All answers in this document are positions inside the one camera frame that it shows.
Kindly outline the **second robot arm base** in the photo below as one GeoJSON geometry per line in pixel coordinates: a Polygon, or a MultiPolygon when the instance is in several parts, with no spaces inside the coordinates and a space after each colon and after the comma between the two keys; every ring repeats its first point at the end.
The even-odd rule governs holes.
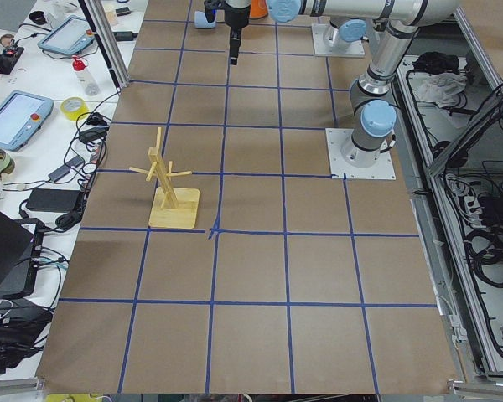
{"type": "Polygon", "coordinates": [[[364,58],[362,39],[366,22],[358,18],[331,17],[328,23],[313,23],[314,54],[323,57],[364,58]]]}

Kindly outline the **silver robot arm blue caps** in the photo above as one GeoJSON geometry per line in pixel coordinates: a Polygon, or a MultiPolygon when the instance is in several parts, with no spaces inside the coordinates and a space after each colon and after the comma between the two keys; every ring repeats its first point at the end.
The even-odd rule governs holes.
{"type": "Polygon", "coordinates": [[[358,79],[360,91],[372,97],[383,96],[389,91],[389,84],[417,31],[442,22],[458,6],[458,1],[432,0],[267,2],[269,15],[279,23],[290,22],[298,15],[387,20],[379,49],[358,79]]]}

